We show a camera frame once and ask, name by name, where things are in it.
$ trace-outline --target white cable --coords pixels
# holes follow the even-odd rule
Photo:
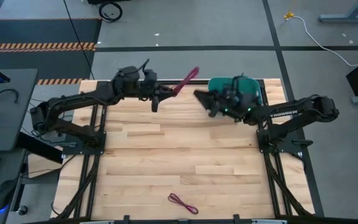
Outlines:
[[[314,39],[314,38],[311,36],[311,34],[309,33],[308,28],[306,27],[306,22],[305,22],[305,20],[303,20],[302,17],[294,16],[294,17],[291,17],[291,18],[287,19],[286,21],[289,21],[290,19],[300,19],[300,20],[302,20],[303,26],[305,27],[306,33],[307,33],[307,34],[309,35],[309,37],[310,37],[318,46],[320,46],[322,49],[327,50],[327,51],[329,51],[329,52],[331,52],[331,53],[334,53],[334,54],[337,55],[339,58],[341,58],[348,66],[352,66],[352,67],[358,66],[358,64],[355,64],[355,65],[350,64],[349,62],[347,62],[342,56],[340,56],[340,55],[339,55],[338,53],[336,53],[335,51],[329,50],[329,49],[327,49],[327,48],[321,46],[321,44],[319,44],[319,43],[317,42],[317,40]]]

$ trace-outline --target orange and black striped tape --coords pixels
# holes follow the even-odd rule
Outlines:
[[[24,21],[24,20],[67,20],[69,18],[22,18],[22,19],[0,19],[0,21]],[[100,17],[80,17],[72,18],[72,20],[86,20],[86,19],[102,19]]]
[[[93,42],[82,42],[84,50],[95,51]],[[50,52],[50,51],[70,51],[81,50],[81,45],[77,42],[69,43],[9,43],[0,44],[0,52]]]
[[[87,78],[51,78],[40,79],[37,85],[69,85],[80,84],[82,80],[88,80]]]

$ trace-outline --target pink cable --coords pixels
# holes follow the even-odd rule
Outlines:
[[[173,92],[177,95],[180,90],[192,79],[195,78],[198,75],[200,68],[199,67],[195,67],[192,71],[190,71],[190,73],[186,76],[186,78],[184,78],[179,85],[175,86],[173,88]]]
[[[179,205],[182,205],[183,207],[185,207],[187,210],[189,210],[189,212],[191,212],[192,214],[194,215],[197,215],[198,214],[198,209],[196,207],[193,207],[191,205],[187,205],[185,204],[184,202],[182,202],[180,200],[180,198],[175,195],[174,193],[171,193],[169,196],[168,196],[168,200],[170,202],[173,202],[173,203],[177,203]]]

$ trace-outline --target gray floor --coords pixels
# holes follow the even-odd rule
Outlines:
[[[268,2],[281,45],[314,45],[300,21],[282,24],[292,0]],[[346,13],[355,2],[295,1],[292,11],[304,17],[310,32],[322,44],[358,45],[358,25],[320,24],[316,20],[319,14]],[[97,8],[80,0],[67,0],[67,3],[73,17],[97,16]],[[103,23],[98,47],[272,45],[259,0],[132,0],[120,4],[124,10],[122,19]],[[0,10],[0,18],[54,17],[67,17],[62,1],[5,0]],[[350,63],[358,63],[358,51],[340,54]],[[313,93],[328,95],[341,112],[332,123],[306,127],[305,135],[314,141],[310,147],[311,161],[325,215],[358,218],[358,106],[351,104],[352,92],[345,78],[353,68],[329,52],[284,52],[283,55],[296,98]],[[194,66],[200,66],[200,78],[230,77],[242,72],[254,78],[281,78],[275,52],[246,50],[97,52],[93,72],[97,79],[111,79],[118,68],[140,65],[147,58],[151,59],[149,67],[159,78],[181,78]],[[37,86],[33,97],[41,100],[77,91],[78,85]],[[27,119],[24,127],[30,129]],[[13,213],[8,223],[49,217],[56,177],[51,175],[46,180],[50,185],[26,188],[23,204],[30,206],[29,214],[19,217]]]

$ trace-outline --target wooden table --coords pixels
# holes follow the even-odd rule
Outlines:
[[[270,105],[285,102],[279,79],[264,82]],[[92,91],[96,83],[82,81],[80,91]],[[150,102],[137,99],[108,108],[106,151],[100,159],[92,220],[122,220],[124,215],[131,220],[274,217],[257,127],[208,117],[193,96],[194,89],[205,88],[184,87],[176,98],[163,101],[158,113],[151,112]],[[91,107],[76,110],[73,122],[89,124],[91,111]],[[303,164],[288,154],[281,158],[288,188],[313,213]],[[77,156],[62,170],[54,202],[57,212],[77,191],[82,162],[83,156]],[[281,192],[276,189],[284,214]],[[169,202],[170,193],[200,213],[192,215]]]

